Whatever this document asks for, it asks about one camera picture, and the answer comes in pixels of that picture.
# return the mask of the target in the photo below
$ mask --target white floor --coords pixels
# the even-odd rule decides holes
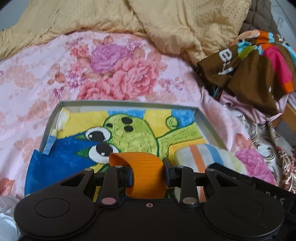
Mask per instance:
[[[270,0],[271,13],[278,30],[289,45],[296,49],[296,8],[287,0]]]

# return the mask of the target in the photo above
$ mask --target orange band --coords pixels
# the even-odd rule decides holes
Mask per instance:
[[[155,155],[146,152],[111,153],[110,166],[122,165],[133,170],[133,186],[126,195],[133,198],[160,199],[166,191],[164,167]]]

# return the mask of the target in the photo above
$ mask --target pink floral fabric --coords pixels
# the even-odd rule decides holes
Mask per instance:
[[[177,104],[199,108],[228,150],[250,175],[269,173],[249,144],[249,136],[227,108],[215,101],[193,69],[130,34],[93,31],[62,35],[0,62],[0,195],[22,198],[34,149],[48,118],[62,100],[103,99]]]

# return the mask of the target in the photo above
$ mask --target beige quilt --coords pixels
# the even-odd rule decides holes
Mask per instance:
[[[129,32],[192,64],[238,35],[251,0],[30,0],[0,32],[0,60],[73,31]]]

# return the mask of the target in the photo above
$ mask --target black spot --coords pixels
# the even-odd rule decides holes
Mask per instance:
[[[105,136],[101,131],[93,131],[89,133],[88,138],[95,142],[103,142],[105,140]]]
[[[127,132],[132,132],[132,131],[133,131],[133,127],[131,127],[131,126],[125,126],[124,129],[125,129]]]
[[[128,118],[128,117],[122,117],[121,118],[121,121],[124,123],[124,124],[132,124],[133,123],[133,120],[131,118]]]
[[[104,153],[102,156],[110,156],[110,154],[113,152],[113,149],[108,144],[101,143],[101,144],[96,145],[96,151],[100,155],[102,155],[102,153]]]

